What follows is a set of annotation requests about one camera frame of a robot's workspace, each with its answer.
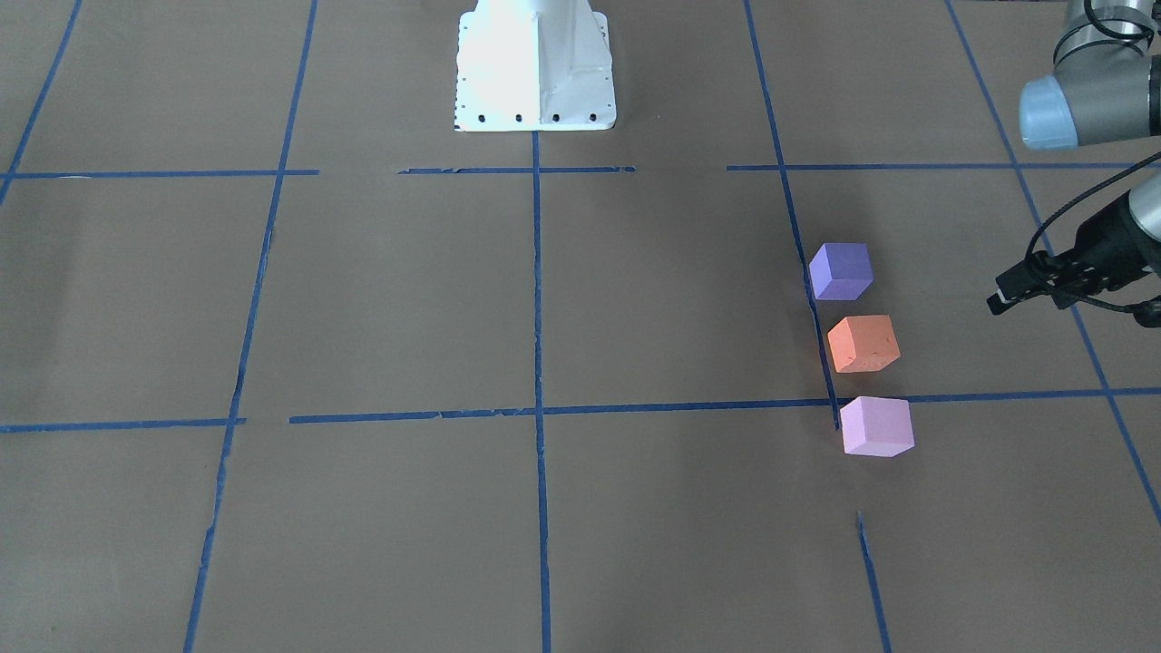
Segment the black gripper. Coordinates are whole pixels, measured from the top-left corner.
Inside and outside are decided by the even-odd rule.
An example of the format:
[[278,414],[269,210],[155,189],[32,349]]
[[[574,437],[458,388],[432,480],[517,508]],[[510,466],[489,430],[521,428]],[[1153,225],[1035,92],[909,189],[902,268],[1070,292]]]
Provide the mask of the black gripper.
[[1116,292],[1148,274],[1158,274],[1158,210],[1137,210],[1115,201],[1079,227],[1074,247],[1057,256],[1024,259],[995,278],[986,306],[998,316],[1033,297],[1050,297],[1050,281],[1069,297],[1054,294],[1057,309]]

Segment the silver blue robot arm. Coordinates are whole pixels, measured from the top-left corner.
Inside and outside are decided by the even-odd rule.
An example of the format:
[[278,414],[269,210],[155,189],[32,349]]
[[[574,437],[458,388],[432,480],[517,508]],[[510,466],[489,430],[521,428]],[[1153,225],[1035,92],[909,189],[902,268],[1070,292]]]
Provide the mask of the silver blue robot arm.
[[[1021,139],[1034,151],[1073,150],[1160,132],[1160,60],[1156,1],[1070,1],[1053,71],[1021,91]],[[1158,277],[1158,175],[1125,191],[1079,224],[1073,247],[1038,247],[1044,228],[1021,261],[996,278],[987,300],[998,316],[1033,297],[1057,309],[1086,303],[1132,316],[1156,329],[1158,297],[1116,304],[1099,300],[1145,277]]]

